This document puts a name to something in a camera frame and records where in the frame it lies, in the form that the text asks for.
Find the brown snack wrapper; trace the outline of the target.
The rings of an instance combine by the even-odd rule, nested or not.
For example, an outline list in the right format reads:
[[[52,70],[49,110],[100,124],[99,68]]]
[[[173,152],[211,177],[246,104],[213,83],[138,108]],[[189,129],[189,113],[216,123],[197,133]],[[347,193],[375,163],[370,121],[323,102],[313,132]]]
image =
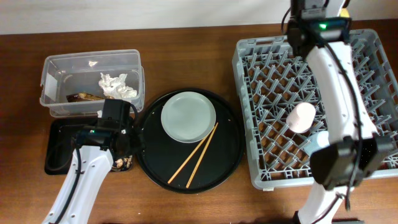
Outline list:
[[[80,101],[104,100],[103,97],[92,95],[89,93],[75,93],[75,94],[67,95],[66,99],[69,103],[80,102]]]

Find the grey plate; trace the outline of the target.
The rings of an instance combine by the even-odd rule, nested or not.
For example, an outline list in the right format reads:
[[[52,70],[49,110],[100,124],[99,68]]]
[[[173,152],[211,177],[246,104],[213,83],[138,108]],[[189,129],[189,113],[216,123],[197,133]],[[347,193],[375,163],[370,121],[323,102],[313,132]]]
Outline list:
[[[216,110],[204,95],[183,91],[166,101],[160,120],[169,137],[178,142],[193,143],[210,134],[216,123]]]

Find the yellow bowl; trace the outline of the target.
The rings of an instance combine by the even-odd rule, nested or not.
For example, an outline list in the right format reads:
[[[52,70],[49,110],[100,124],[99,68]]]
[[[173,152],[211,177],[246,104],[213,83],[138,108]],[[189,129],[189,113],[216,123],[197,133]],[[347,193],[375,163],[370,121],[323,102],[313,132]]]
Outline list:
[[[350,18],[347,8],[342,8],[340,11],[340,17]]]

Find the wooden chopstick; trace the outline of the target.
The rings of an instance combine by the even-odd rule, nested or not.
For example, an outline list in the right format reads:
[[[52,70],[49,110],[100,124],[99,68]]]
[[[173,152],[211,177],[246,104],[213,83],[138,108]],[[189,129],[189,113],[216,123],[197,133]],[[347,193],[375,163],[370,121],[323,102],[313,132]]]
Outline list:
[[[191,185],[191,183],[192,183],[192,180],[193,180],[193,178],[195,177],[195,174],[197,173],[197,170],[198,170],[198,168],[199,168],[199,166],[200,166],[200,164],[201,164],[201,162],[202,162],[202,160],[203,160],[203,158],[204,158],[204,155],[205,155],[205,153],[206,153],[206,151],[207,151],[207,149],[208,149],[208,147],[209,147],[209,145],[210,145],[210,142],[211,142],[211,140],[212,140],[212,138],[213,138],[213,136],[214,136],[214,133],[215,133],[215,131],[217,130],[218,124],[219,124],[219,123],[216,123],[215,126],[214,126],[214,128],[212,129],[212,132],[210,133],[210,136],[209,136],[208,139],[207,139],[207,142],[206,142],[206,144],[205,144],[205,147],[204,147],[204,149],[202,150],[202,152],[201,152],[201,154],[200,154],[200,157],[199,157],[197,163],[195,164],[194,170],[192,171],[191,176],[190,176],[190,178],[189,178],[189,180],[188,180],[188,182],[187,182],[187,184],[186,184],[186,186],[185,186],[187,189],[190,187],[190,185]]]
[[[196,148],[194,148],[194,150],[190,153],[190,155],[184,160],[184,162],[180,165],[180,167],[174,172],[174,174],[171,176],[171,178],[167,181],[168,184],[170,184],[174,178],[176,178],[176,176],[180,173],[180,171],[185,167],[185,165],[189,162],[189,160],[193,157],[193,155],[197,152],[197,150],[199,150],[199,148],[201,147],[201,145],[205,142],[205,140],[210,136],[210,134],[207,134],[196,146]]]

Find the food scraps pile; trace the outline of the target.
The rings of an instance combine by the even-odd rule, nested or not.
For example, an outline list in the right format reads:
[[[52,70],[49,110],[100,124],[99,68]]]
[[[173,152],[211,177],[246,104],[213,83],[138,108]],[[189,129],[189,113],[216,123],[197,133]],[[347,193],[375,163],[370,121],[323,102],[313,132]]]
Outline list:
[[[111,170],[114,172],[127,171],[132,167],[132,156],[120,158],[114,161]]]

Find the clear plastic waste bin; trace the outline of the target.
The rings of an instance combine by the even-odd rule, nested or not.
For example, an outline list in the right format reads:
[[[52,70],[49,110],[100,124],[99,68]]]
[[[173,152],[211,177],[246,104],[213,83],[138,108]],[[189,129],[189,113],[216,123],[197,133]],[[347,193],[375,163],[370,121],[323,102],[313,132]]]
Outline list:
[[[107,50],[52,55],[45,59],[40,86],[40,104],[55,118],[96,116],[104,100],[69,103],[67,95],[89,93],[105,98],[98,85],[101,73],[118,77],[127,74],[126,85],[137,90],[137,96],[126,98],[138,111],[145,102],[145,78],[138,50]]]

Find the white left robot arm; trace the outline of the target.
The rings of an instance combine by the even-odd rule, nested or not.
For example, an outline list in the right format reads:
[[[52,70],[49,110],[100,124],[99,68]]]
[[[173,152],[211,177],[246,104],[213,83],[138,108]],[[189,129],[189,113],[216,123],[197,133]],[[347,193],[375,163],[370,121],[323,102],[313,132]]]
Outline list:
[[[87,223],[108,173],[131,169],[133,155],[145,148],[142,131],[133,126],[85,126],[71,145],[70,168],[44,223]]]

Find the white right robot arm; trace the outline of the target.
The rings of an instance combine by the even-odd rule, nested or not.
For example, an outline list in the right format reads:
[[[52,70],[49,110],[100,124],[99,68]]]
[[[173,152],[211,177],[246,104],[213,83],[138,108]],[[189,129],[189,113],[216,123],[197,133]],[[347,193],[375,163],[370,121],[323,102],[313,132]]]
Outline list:
[[[341,12],[348,1],[291,0],[287,40],[295,56],[314,74],[328,122],[327,147],[310,156],[315,179],[294,223],[331,223],[343,203],[369,177],[394,146],[378,134],[363,103],[354,74],[349,32],[351,18]]]

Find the grey dishwasher rack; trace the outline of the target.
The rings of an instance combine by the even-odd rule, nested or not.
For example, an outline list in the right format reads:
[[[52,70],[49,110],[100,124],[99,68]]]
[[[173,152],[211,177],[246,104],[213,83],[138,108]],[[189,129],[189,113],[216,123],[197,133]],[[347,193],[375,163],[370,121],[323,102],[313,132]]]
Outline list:
[[[350,33],[352,63],[364,105],[382,136],[397,141],[397,81],[375,30]],[[248,165],[259,190],[310,185],[313,177],[305,147],[327,129],[325,109],[308,64],[294,57],[286,37],[243,39],[236,44],[233,71],[245,125]],[[316,109],[306,133],[286,125],[294,107]]]

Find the crumpled white tissue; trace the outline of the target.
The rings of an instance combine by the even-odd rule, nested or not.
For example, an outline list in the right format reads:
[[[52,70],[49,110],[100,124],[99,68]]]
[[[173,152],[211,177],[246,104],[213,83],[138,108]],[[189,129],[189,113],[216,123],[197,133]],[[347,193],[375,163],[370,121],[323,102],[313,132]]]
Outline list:
[[[101,73],[101,80],[98,85],[103,90],[104,96],[113,99],[134,98],[137,90],[126,85],[127,74],[122,73],[118,77],[110,77],[110,74]]]

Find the blue cup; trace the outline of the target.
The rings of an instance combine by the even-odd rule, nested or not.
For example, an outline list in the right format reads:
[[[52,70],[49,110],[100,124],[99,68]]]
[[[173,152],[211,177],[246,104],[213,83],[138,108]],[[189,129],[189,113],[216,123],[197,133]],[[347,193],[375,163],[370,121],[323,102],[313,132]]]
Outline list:
[[[304,152],[308,156],[311,156],[313,152],[328,147],[330,145],[328,137],[329,137],[328,131],[320,131],[311,135],[308,138],[310,142],[303,149]]]

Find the black rectangular tray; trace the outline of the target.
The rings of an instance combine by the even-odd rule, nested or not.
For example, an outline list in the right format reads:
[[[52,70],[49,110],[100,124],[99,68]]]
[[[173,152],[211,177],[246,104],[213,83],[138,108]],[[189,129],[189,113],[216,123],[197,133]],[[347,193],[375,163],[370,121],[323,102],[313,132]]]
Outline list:
[[[49,143],[45,158],[44,171],[48,175],[66,174],[73,153],[72,137],[84,126],[94,126],[97,118],[56,119],[50,127]]]

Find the pink cup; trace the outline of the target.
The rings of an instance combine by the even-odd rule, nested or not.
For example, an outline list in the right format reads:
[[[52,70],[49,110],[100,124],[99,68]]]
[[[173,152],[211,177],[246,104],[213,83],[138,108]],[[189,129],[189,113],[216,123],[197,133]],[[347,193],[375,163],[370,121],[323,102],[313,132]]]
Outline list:
[[[315,107],[307,102],[302,102],[290,112],[286,119],[289,129],[294,133],[304,133],[310,129],[315,118]]]

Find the round black tray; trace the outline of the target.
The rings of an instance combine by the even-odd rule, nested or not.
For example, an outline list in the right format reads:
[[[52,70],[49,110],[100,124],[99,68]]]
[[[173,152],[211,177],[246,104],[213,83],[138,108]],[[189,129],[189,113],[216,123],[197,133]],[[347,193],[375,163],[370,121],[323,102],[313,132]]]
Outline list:
[[[230,104],[210,91],[198,88],[194,91],[204,95],[213,103],[216,122],[219,124],[188,189],[185,186],[206,141],[176,178],[168,184],[167,181],[197,146],[196,143],[186,144],[173,140],[161,125],[162,107],[178,91],[171,91],[156,99],[146,109],[139,123],[146,144],[145,149],[136,154],[142,170],[157,185],[181,194],[197,194],[222,184],[239,165],[246,144],[242,122]]]

